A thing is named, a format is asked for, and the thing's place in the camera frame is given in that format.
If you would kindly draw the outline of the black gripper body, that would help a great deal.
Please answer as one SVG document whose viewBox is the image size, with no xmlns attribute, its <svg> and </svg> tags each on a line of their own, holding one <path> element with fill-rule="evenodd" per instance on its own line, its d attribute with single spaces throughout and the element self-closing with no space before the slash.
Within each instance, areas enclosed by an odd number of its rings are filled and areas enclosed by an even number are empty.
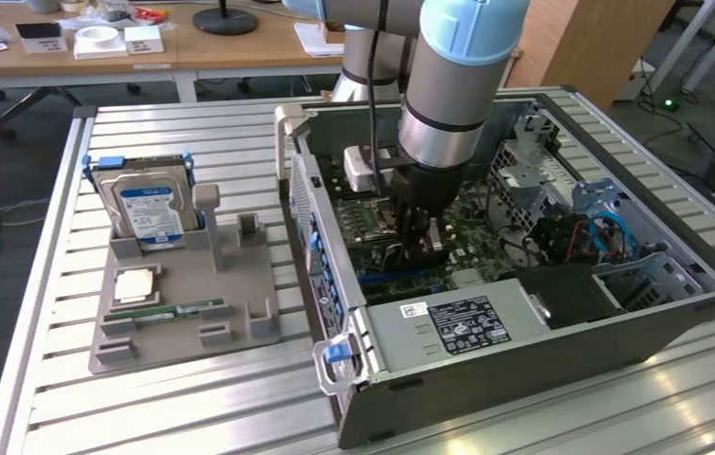
<svg viewBox="0 0 715 455">
<path fill-rule="evenodd" d="M 454 204 L 462 186 L 462 166 L 435 168 L 421 164 L 399 167 L 393 178 L 398 222 L 441 217 Z"/>
</svg>

